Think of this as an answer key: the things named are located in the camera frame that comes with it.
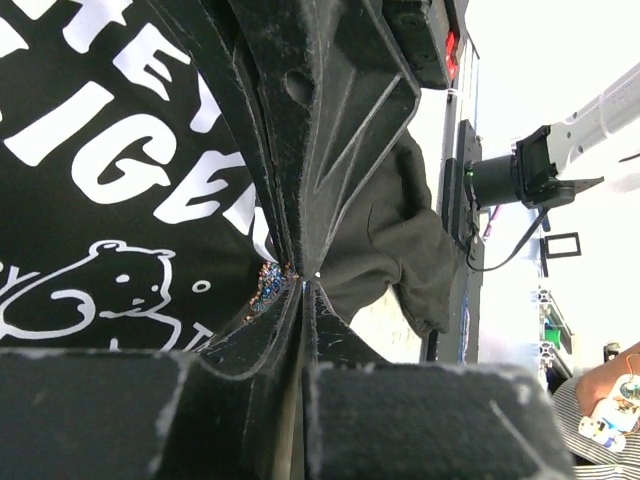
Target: black cable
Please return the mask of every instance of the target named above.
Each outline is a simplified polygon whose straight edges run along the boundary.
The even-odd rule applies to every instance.
[[[624,163],[624,162],[628,162],[629,160],[635,160],[636,158],[640,157],[640,152],[636,153],[635,155],[631,155],[630,157],[625,157],[622,160],[618,160],[618,163]]]
[[[479,272],[479,273],[492,272],[494,270],[498,270],[499,268],[504,267],[507,263],[513,260],[515,256],[518,255],[518,253],[520,253],[520,250],[522,250],[522,247],[524,247],[527,244],[531,236],[535,233],[538,227],[540,227],[544,219],[547,217],[547,214],[549,213],[549,208],[541,208],[539,212],[540,213],[538,213],[538,216],[533,221],[529,229],[525,232],[525,234],[522,236],[520,241],[517,243],[516,248],[514,248],[513,252],[511,252],[511,255],[509,255],[509,257],[500,265],[497,265],[491,268],[477,268],[471,265],[471,249],[473,247],[473,239],[478,237],[478,231],[475,230],[474,228],[471,238],[469,239],[469,244],[467,246],[467,266],[474,272]]]

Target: cartoon bear print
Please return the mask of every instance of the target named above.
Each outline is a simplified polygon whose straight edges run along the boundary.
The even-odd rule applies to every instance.
[[[53,273],[23,276],[28,279],[21,281],[15,293],[0,297],[0,339],[12,336],[37,344],[38,340],[85,332],[100,319],[146,317],[172,327],[170,338],[160,348],[171,349],[180,336],[181,323],[160,310],[171,302],[174,255],[169,250],[102,240],[91,245],[89,254],[78,262]],[[105,343],[100,347],[115,349],[118,342]]]

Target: white wall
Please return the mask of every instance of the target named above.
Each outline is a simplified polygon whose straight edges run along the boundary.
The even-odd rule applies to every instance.
[[[639,62],[638,19],[638,0],[472,0],[485,152],[564,118]],[[580,233],[583,256],[549,268],[565,316],[594,345],[640,341],[640,159],[615,163],[636,151],[640,124],[581,158],[572,176],[606,174],[608,183],[550,216],[553,233]]]

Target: red light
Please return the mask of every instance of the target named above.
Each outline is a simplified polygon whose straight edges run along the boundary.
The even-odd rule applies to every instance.
[[[447,41],[445,47],[447,50],[447,70],[449,70],[449,76],[453,79],[458,73],[458,63],[456,61],[455,50],[458,43],[456,36],[453,32],[449,32],[447,35]]]

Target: small toy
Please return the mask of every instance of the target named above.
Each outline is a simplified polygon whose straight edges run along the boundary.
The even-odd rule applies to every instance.
[[[626,446],[626,436],[635,433],[639,418],[640,377],[622,375],[591,416],[582,418],[578,432],[619,453]]]

